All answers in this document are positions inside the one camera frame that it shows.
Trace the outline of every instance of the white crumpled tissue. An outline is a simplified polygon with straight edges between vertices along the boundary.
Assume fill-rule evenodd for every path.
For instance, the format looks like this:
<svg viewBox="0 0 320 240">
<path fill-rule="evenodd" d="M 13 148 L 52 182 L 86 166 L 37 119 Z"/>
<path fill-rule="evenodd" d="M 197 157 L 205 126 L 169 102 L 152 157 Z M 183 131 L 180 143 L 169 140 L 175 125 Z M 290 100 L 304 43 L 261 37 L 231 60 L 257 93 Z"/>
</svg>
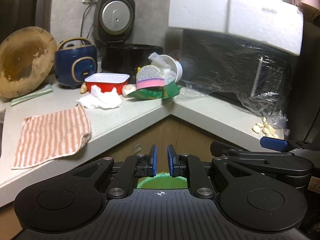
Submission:
<svg viewBox="0 0 320 240">
<path fill-rule="evenodd" d="M 80 98 L 77 102 L 89 109 L 110 109 L 121 105 L 122 100 L 116 88 L 113 88 L 111 92 L 101 93 L 101 88 L 93 85 L 91 87 L 91 94 Z"/>
</svg>

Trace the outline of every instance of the rice cooker handle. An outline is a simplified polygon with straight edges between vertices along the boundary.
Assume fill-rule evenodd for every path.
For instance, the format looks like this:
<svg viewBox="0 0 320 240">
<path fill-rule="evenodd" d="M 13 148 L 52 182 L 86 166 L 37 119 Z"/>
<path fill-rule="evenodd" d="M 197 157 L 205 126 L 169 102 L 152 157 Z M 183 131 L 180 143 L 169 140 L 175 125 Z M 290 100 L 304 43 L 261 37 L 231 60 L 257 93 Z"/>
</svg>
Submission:
<svg viewBox="0 0 320 240">
<path fill-rule="evenodd" d="M 83 41 L 85 45 L 92 45 L 92 43 L 91 43 L 88 39 L 82 38 L 82 37 L 78 37 L 78 38 L 71 38 L 71 39 L 67 39 L 67 40 L 65 40 L 65 41 L 62 41 L 62 42 L 59 44 L 57 50 L 63 49 L 64 45 L 65 45 L 66 43 L 70 42 L 70 41 Z"/>
</svg>

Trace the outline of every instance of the metal screw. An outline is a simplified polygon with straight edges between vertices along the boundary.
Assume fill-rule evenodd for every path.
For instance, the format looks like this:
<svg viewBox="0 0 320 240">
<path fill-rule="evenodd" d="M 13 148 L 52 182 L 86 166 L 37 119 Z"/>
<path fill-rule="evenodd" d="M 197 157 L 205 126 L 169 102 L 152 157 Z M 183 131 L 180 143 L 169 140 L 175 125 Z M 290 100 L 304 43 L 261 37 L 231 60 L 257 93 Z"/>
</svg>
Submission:
<svg viewBox="0 0 320 240">
<path fill-rule="evenodd" d="M 119 187 L 114 187 L 111 190 L 109 190 L 109 194 L 113 195 L 113 196 L 120 196 L 124 193 L 124 190 L 122 188 Z"/>
<path fill-rule="evenodd" d="M 201 187 L 197 190 L 199 195 L 202 196 L 209 196 L 212 194 L 212 189 L 208 188 L 208 187 Z"/>
</svg>

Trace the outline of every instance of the label sticker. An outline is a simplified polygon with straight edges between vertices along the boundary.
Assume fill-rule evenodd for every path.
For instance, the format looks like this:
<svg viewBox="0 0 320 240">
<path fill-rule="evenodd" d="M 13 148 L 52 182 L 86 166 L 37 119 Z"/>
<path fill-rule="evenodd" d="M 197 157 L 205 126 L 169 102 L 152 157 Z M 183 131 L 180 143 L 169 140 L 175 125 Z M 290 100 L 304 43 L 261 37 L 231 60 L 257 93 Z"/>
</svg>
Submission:
<svg viewBox="0 0 320 240">
<path fill-rule="evenodd" d="M 320 179 L 316 177 L 311 177 L 308 190 L 311 190 L 320 194 Z"/>
</svg>

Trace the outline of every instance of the black rice cooker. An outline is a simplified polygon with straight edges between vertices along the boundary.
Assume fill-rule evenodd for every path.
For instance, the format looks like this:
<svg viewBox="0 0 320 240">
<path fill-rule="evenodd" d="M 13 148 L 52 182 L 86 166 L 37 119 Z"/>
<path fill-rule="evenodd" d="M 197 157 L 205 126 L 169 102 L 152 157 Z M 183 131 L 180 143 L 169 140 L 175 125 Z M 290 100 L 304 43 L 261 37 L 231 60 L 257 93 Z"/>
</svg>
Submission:
<svg viewBox="0 0 320 240">
<path fill-rule="evenodd" d="M 130 75 L 129 83 L 135 83 L 137 68 L 150 63 L 148 57 L 163 48 L 143 44 L 127 44 L 133 30 L 134 0 L 99 0 L 93 22 L 93 37 L 101 49 L 103 71 Z"/>
</svg>

